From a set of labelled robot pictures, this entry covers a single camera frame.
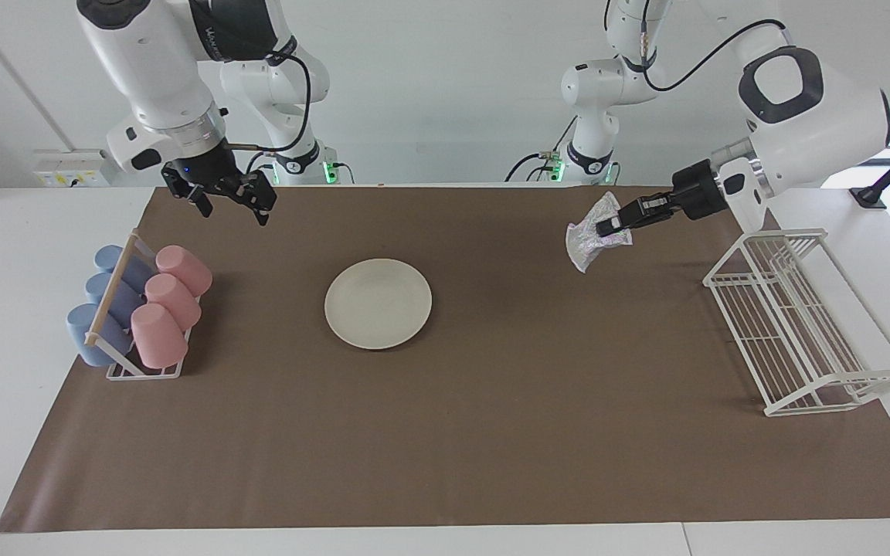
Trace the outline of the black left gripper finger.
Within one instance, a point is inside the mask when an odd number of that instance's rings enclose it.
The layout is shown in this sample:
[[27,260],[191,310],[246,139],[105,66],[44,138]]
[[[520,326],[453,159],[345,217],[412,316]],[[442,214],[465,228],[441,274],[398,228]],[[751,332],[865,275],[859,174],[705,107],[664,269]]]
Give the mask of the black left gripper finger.
[[620,209],[621,222],[663,222],[678,210],[670,192],[640,196]]
[[631,231],[631,229],[667,221],[673,214],[674,211],[666,205],[652,208],[643,205],[625,205],[614,217],[598,222],[596,233],[599,237],[607,237],[618,232]]

